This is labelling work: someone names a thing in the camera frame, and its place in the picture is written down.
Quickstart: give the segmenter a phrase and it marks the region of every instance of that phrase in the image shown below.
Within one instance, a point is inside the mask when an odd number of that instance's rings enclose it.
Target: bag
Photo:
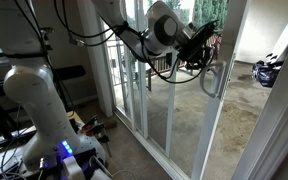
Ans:
[[[252,78],[263,87],[272,88],[282,65],[283,62],[265,63],[258,61],[252,67]]]

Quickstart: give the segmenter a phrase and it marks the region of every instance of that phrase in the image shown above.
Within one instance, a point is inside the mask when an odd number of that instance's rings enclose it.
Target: tree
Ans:
[[[190,15],[189,9],[181,9],[180,10],[180,17],[179,17],[180,21],[183,23],[188,23],[189,15]]]
[[[227,15],[227,0],[195,0],[193,25],[197,28],[205,23],[218,20],[217,29],[221,30]]]
[[[167,4],[171,9],[181,9],[181,0],[166,0],[165,4]]]
[[[153,0],[148,0],[147,4],[148,4],[148,8],[150,8],[154,4]]]
[[[203,0],[195,0],[194,13],[193,13],[193,25],[197,28],[203,25]]]
[[[127,15],[127,22],[131,28],[136,29],[136,21],[134,18]]]

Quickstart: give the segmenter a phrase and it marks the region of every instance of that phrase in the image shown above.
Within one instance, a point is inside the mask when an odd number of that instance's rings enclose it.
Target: concrete ground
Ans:
[[[270,89],[254,82],[250,70],[249,64],[235,63],[204,179],[230,179],[269,96]],[[177,72],[177,81],[191,77],[189,73]],[[208,74],[206,87],[210,87],[211,80],[212,76]],[[170,84],[152,77],[152,91],[146,94],[149,136],[162,149],[165,149],[166,142],[169,87]],[[137,87],[134,89],[136,121],[140,122],[139,93]],[[120,90],[117,87],[115,91],[117,104],[124,109]],[[176,85],[174,98],[170,159],[190,176],[209,97],[201,90],[197,78],[189,83]]]

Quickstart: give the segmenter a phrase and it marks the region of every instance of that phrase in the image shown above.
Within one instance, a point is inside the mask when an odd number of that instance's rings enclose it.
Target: sliding glass door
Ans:
[[[222,38],[219,39],[217,33],[222,29],[218,28],[219,31],[206,43],[216,53],[216,60],[208,68],[209,71],[205,69],[200,73],[201,69],[196,67],[196,64],[176,62],[177,52],[169,49],[151,60],[155,69],[168,77],[173,66],[176,66],[170,81],[192,80],[183,84],[167,83],[158,77],[147,63],[139,62],[123,42],[114,39],[115,56],[112,55],[110,60],[117,60],[115,64],[110,64],[117,69],[111,68],[111,83],[120,83],[118,88],[113,85],[115,106],[118,113],[123,114],[124,122],[146,149],[151,154],[158,152],[154,157],[159,159],[161,165],[165,169],[171,168],[172,171],[169,173],[180,174],[172,176],[173,178],[200,179],[222,107],[222,98],[234,60],[234,44],[238,39],[237,32],[242,23],[246,0],[230,2],[231,6],[235,3],[235,6],[243,8],[239,12],[232,10],[232,13],[239,16],[227,19],[226,24],[224,21],[228,9],[227,1],[223,1],[225,4],[209,4],[216,6],[216,11],[221,12],[217,12],[222,15],[216,17],[211,14],[207,17],[196,14],[203,8],[198,4],[198,0],[164,2],[185,25],[193,22],[199,28],[213,18],[221,18],[219,27],[223,28],[225,25],[228,28],[227,33],[225,34],[224,30]],[[122,1],[124,17],[133,29],[145,30],[148,23],[145,13],[154,3],[154,0]],[[219,40],[222,41],[221,51],[216,47]]]

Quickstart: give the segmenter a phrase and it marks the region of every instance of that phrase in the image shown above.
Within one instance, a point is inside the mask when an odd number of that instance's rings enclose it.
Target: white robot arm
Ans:
[[[112,28],[125,25],[120,0],[92,1],[108,26]],[[198,32],[194,32],[192,24],[185,26],[162,1],[154,3],[146,17],[148,28],[144,32],[136,33],[127,23],[122,31],[115,31],[139,61],[147,62],[150,57],[158,56],[168,47],[173,47],[182,61],[199,63],[197,59],[202,57],[198,56],[207,39],[213,34],[214,23],[206,24]]]
[[[194,32],[165,3],[158,1],[147,12],[148,28],[136,32],[121,15],[120,0],[92,1],[110,27],[124,27],[114,31],[141,62],[148,62],[168,47],[178,51],[179,59],[198,62],[215,27],[209,23]],[[53,84],[40,29],[34,21],[31,0],[0,0],[0,48],[12,64],[4,79],[4,91],[22,105],[37,130],[23,148],[24,165],[30,171],[37,170],[40,158],[46,156],[50,166],[55,166],[57,156],[64,158],[90,148],[95,148],[105,161],[103,148],[96,139],[76,134],[71,127]]]

